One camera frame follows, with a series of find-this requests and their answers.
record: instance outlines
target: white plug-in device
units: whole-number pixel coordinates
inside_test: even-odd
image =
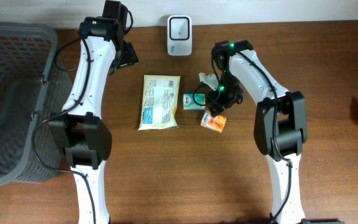
[[[169,55],[189,56],[193,48],[190,17],[170,16],[167,21],[167,39]]]

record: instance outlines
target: food packet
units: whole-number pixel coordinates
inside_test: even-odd
[[[225,124],[226,118],[224,116],[217,115],[216,117],[212,117],[209,111],[205,111],[203,119],[201,120],[202,127],[219,133],[222,133]]]
[[[177,128],[180,76],[144,75],[142,115],[138,131]]]
[[[194,95],[197,103],[204,105],[205,104],[205,95],[201,93],[196,93]],[[184,110],[205,110],[205,106],[199,106],[193,101],[192,93],[183,94],[183,109]]]

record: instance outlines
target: gray plastic basket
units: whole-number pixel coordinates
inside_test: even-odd
[[[39,163],[30,139],[37,123],[62,109],[71,90],[68,75],[52,66],[57,45],[48,26],[0,22],[0,186],[44,182],[56,175]],[[35,144],[46,164],[59,167],[47,125],[38,130]]]

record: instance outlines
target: wooden table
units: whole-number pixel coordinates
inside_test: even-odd
[[[61,45],[76,38],[73,30],[58,34]],[[183,111],[180,103],[182,94],[198,86],[199,72],[212,72],[211,49],[226,39],[250,40],[277,81],[306,97],[309,136],[300,168],[306,217],[358,223],[358,21],[195,26],[189,57],[168,56],[166,28],[134,28],[126,40],[140,62],[108,77],[103,98],[103,120],[113,135],[105,171],[112,220],[218,223],[269,217],[272,188],[254,142],[251,98],[224,112],[222,134],[202,128],[203,112]],[[79,56],[79,44],[62,53],[67,68]],[[179,129],[137,132],[145,74],[181,75]],[[72,175],[0,187],[0,223],[77,221]]]

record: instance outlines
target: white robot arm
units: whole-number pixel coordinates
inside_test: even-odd
[[[217,43],[212,59],[223,72],[218,81],[219,88],[213,86],[207,94],[206,106],[212,116],[216,116],[234,103],[242,103],[243,91],[239,85],[243,84],[257,105],[254,137],[270,169],[272,222],[301,223],[305,213],[301,206],[298,171],[302,144],[307,137],[305,99],[300,92],[290,93],[282,87],[264,68],[253,46],[246,40]],[[277,112],[288,114],[288,119],[277,122]],[[273,122],[277,123],[275,133]]]
[[[265,67],[259,61],[256,51],[254,50],[243,50],[241,52],[249,59],[253,60],[255,64],[262,69],[266,76],[270,79],[270,82],[276,88],[277,96],[282,98],[289,93],[289,91],[282,87]],[[266,98],[274,99],[273,92],[269,87],[266,79],[262,74],[251,65],[243,56],[235,54],[230,57],[229,60],[230,72],[235,76],[246,88],[249,95],[254,100],[255,104],[263,101]],[[272,216],[275,216],[284,203],[285,197],[288,192],[288,167],[287,162],[280,160],[276,161],[270,155],[265,156],[270,169],[270,177],[272,180],[273,188],[273,207]],[[277,217],[279,224],[294,224],[300,223],[305,218],[305,213],[302,210],[300,188],[299,188],[299,162],[301,155],[295,153],[285,156],[292,162],[292,173],[291,173],[291,191],[283,210]]]
[[[67,113],[49,121],[53,138],[71,170],[81,174],[74,175],[79,224],[110,223],[104,167],[112,136],[101,121],[101,102],[109,69],[115,71],[138,62],[132,44],[124,41],[127,13],[132,19],[120,2],[106,1],[102,17],[87,17],[81,23],[81,57],[73,88],[63,105]]]

